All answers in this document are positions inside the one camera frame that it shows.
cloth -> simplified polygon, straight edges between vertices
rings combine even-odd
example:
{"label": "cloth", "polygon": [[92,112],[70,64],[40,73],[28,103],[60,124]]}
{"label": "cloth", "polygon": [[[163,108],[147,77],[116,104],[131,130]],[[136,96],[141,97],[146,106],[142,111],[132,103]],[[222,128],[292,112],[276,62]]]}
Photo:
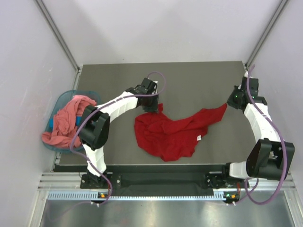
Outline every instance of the cloth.
{"label": "cloth", "polygon": [[216,109],[201,109],[191,117],[173,121],[162,113],[163,104],[159,104],[159,113],[136,117],[134,131],[138,146],[166,162],[191,157],[198,140],[207,134],[209,125],[223,118],[226,107],[223,104]]}
{"label": "cloth", "polygon": [[[53,132],[42,133],[42,141],[57,148],[69,148],[76,134],[76,117],[81,117],[88,105],[97,103],[87,96],[75,95],[72,100],[53,116]],[[80,138],[75,140],[74,147],[81,145]]]}

white wall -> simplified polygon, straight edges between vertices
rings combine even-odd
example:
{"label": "white wall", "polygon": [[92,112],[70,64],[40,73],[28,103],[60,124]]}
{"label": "white wall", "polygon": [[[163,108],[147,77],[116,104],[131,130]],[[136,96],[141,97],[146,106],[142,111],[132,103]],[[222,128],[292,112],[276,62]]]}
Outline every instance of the white wall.
{"label": "white wall", "polygon": [[280,0],[44,0],[78,64],[246,61]]}
{"label": "white wall", "polygon": [[75,70],[33,0],[3,2],[0,21],[0,225],[21,227],[53,160],[41,132]]}
{"label": "white wall", "polygon": [[291,172],[303,201],[303,1],[291,0],[255,60],[270,115],[296,152]]}

blue basket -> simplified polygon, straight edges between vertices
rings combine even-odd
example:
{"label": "blue basket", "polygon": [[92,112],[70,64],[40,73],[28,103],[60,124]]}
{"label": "blue basket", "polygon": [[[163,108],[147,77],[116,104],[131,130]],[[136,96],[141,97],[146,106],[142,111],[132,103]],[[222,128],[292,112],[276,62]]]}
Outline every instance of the blue basket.
{"label": "blue basket", "polygon": [[[52,111],[51,117],[48,120],[47,126],[45,131],[52,132],[53,128],[50,126],[50,121],[53,119],[53,116],[57,114],[58,110],[64,108],[66,104],[72,100],[74,95],[82,95],[82,96],[87,96],[97,102],[97,105],[101,104],[101,98],[97,92],[94,91],[77,91],[77,90],[71,90],[64,92],[60,97],[58,98],[56,105]],[[61,153],[71,153],[71,150],[69,148],[57,148],[53,145],[49,145],[47,143],[44,143],[44,146],[47,147],[50,150],[56,151],[56,152],[61,152]],[[74,148],[75,151],[83,151],[84,148],[81,145],[78,148]]]}

pink towel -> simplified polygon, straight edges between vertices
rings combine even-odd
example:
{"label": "pink towel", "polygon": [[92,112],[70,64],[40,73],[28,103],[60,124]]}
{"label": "pink towel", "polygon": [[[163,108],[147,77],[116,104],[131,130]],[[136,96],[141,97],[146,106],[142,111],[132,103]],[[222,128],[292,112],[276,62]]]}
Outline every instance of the pink towel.
{"label": "pink towel", "polygon": [[[81,117],[85,107],[97,103],[87,96],[76,95],[72,100],[53,116],[53,132],[42,133],[42,141],[58,148],[69,148],[71,140],[76,134],[76,117]],[[74,147],[81,145],[77,137]]]}

metal frame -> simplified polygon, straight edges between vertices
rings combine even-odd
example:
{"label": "metal frame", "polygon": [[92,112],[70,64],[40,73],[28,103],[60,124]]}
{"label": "metal frame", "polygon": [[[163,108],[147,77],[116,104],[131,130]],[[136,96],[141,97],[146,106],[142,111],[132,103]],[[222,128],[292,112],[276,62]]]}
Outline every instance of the metal frame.
{"label": "metal frame", "polygon": [[59,29],[57,28],[53,18],[51,17],[50,13],[48,12],[44,2],[42,0],[34,0],[39,7],[39,10],[45,17],[48,25],[50,26],[50,29],[52,30],[53,34],[55,35],[56,39],[58,40],[58,43],[62,47],[63,51],[65,52],[67,58],[70,60],[72,66],[76,71],[80,70],[80,67],[78,66],[77,62],[75,61],[70,49],[68,48],[65,40],[63,39]]}
{"label": "metal frame", "polygon": [[[37,4],[39,10],[45,17],[47,23],[49,24],[52,32],[54,33],[56,39],[58,40],[60,46],[62,47],[63,51],[66,53],[69,61],[71,62],[74,69],[77,71],[77,75],[73,84],[73,89],[77,89],[79,78],[81,75],[81,68],[76,63],[71,51],[69,50],[66,42],[64,41],[59,29],[57,28],[54,20],[52,19],[50,13],[48,12],[45,4],[42,0],[34,0]],[[244,64],[244,68],[249,68],[253,61],[255,60],[257,54],[259,53],[261,47],[263,46],[264,42],[266,41],[267,37],[269,36],[270,32],[272,31],[274,25],[277,23],[278,18],[281,16],[283,10],[285,9],[289,0],[281,0],[278,7],[276,8],[272,18],[270,19],[266,29],[264,30],[262,36],[259,38],[254,50],[252,51],[248,61]],[[52,170],[54,169],[55,165],[59,164],[61,154],[56,153],[56,156],[53,161]],[[43,218],[43,211],[46,206],[46,200],[49,196],[50,192],[95,192],[95,190],[90,189],[80,189],[80,177],[79,174],[84,173],[43,173],[39,187],[36,193],[35,198],[35,205],[33,212],[30,217],[30,221],[28,226],[30,227],[39,227],[41,224],[41,220]],[[256,180],[250,180],[251,187],[254,186]],[[260,180],[259,185],[257,187],[258,191],[273,191],[276,189],[278,182],[277,181],[268,181],[268,180]],[[214,192],[232,192],[236,189],[214,189]],[[289,174],[287,179],[285,180],[283,187],[281,189],[284,191],[285,199],[288,204],[290,213],[292,215],[293,221],[296,227],[303,227],[303,206],[301,204],[301,200],[299,198],[298,192],[296,190],[295,184],[291,175]]]}
{"label": "metal frame", "polygon": [[[35,208],[33,210],[30,223],[28,226],[30,227],[38,227],[40,226],[40,223],[42,221],[43,217],[43,211],[45,209],[46,200],[49,196],[49,194],[54,193],[74,193],[74,194],[87,194],[87,193],[106,193],[106,189],[80,189],[80,177],[79,174],[84,173],[43,173],[37,195],[36,195],[36,203]],[[252,179],[250,180],[250,187],[252,188],[256,183],[256,180]],[[259,185],[257,190],[258,191],[264,191],[264,192],[272,192],[276,189],[278,184],[278,181],[269,181],[265,179],[260,179]],[[285,199],[287,202],[287,205],[289,207],[290,214],[293,218],[293,221],[295,223],[296,227],[303,227],[303,207],[301,204],[301,200],[299,198],[298,192],[296,190],[293,178],[291,174],[288,174],[283,187],[281,189],[285,194]],[[220,192],[233,192],[236,191],[236,189],[230,188],[230,189],[214,189],[214,193],[218,194]],[[115,197],[113,200],[139,200],[139,201],[146,201],[146,200],[217,200],[216,198],[209,199],[207,197],[140,197],[140,198],[122,198],[122,197]]]}
{"label": "metal frame", "polygon": [[297,190],[284,191],[289,211],[296,227],[303,227],[303,207]]}
{"label": "metal frame", "polygon": [[289,0],[281,0],[278,7],[276,8],[273,16],[271,17],[268,25],[266,26],[264,32],[262,33],[261,37],[259,38],[255,48],[253,49],[248,61],[246,63],[247,68],[249,68],[253,61],[255,60],[257,54],[259,53],[261,47],[263,46],[264,42],[266,41],[267,37],[269,36],[270,32],[272,31],[273,27],[277,23],[279,17],[281,16],[283,10],[285,9]]}

